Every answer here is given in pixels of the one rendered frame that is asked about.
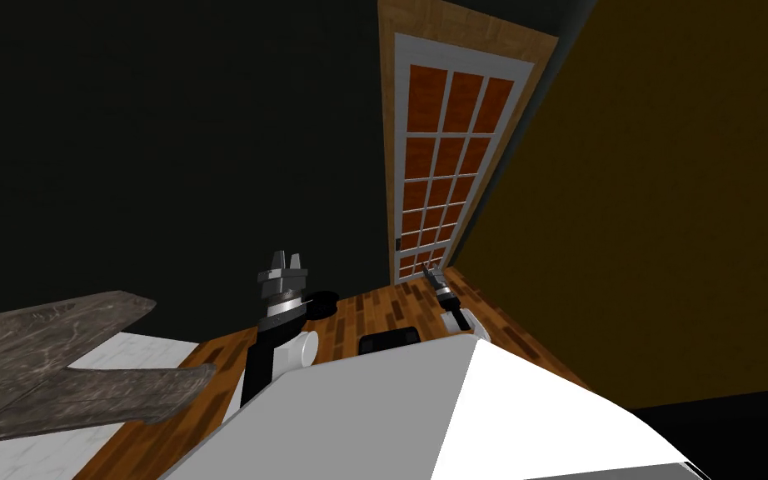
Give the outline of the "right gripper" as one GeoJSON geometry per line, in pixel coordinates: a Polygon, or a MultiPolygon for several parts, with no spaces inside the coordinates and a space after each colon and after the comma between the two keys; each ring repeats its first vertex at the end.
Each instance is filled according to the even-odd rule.
{"type": "Polygon", "coordinates": [[[451,292],[442,270],[436,264],[424,263],[422,271],[426,280],[435,290],[435,294],[448,294],[451,292]]]}

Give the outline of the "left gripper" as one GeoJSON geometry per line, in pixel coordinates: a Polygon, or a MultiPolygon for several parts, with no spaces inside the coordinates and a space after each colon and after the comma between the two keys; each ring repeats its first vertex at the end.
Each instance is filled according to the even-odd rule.
{"type": "Polygon", "coordinates": [[[288,291],[302,291],[306,287],[308,270],[302,268],[300,253],[293,253],[287,267],[283,250],[275,251],[270,270],[257,274],[257,282],[262,285],[261,299],[268,299],[288,291]]]}

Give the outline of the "white glazed door leaf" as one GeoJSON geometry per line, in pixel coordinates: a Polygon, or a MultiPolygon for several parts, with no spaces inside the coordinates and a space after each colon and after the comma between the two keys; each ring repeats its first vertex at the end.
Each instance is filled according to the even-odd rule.
{"type": "Polygon", "coordinates": [[[394,61],[393,267],[405,283],[454,250],[533,63],[402,33],[394,61]]]}

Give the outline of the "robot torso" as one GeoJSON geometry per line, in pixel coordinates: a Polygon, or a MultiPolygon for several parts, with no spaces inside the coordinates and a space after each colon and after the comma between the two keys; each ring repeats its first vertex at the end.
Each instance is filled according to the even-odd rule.
{"type": "Polygon", "coordinates": [[[160,480],[709,480],[653,427],[471,334],[288,372],[160,480]]]}

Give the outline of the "grey weathered wooden furniture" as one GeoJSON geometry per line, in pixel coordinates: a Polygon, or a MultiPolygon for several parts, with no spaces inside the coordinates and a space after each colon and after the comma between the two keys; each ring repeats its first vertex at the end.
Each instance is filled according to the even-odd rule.
{"type": "Polygon", "coordinates": [[[0,313],[0,441],[114,423],[159,423],[189,406],[217,368],[84,369],[74,363],[149,313],[127,291],[0,313]]]}

